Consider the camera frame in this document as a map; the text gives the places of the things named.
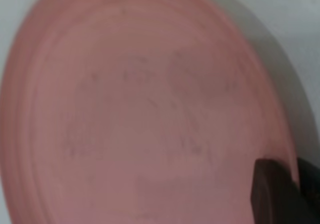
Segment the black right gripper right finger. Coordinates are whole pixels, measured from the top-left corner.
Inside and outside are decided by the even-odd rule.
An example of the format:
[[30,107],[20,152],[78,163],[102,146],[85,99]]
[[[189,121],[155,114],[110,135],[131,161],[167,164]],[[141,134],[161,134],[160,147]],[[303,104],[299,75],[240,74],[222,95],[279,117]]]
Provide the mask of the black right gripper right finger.
[[319,168],[299,158],[298,160],[300,191],[298,199],[298,222],[319,223]]

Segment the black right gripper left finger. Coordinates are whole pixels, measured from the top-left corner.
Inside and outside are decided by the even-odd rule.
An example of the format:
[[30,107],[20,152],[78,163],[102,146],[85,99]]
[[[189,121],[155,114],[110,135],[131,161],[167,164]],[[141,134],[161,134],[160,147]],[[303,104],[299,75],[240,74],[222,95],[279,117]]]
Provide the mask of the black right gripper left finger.
[[254,164],[250,202],[254,223],[315,223],[313,209],[291,178],[291,173],[273,159]]

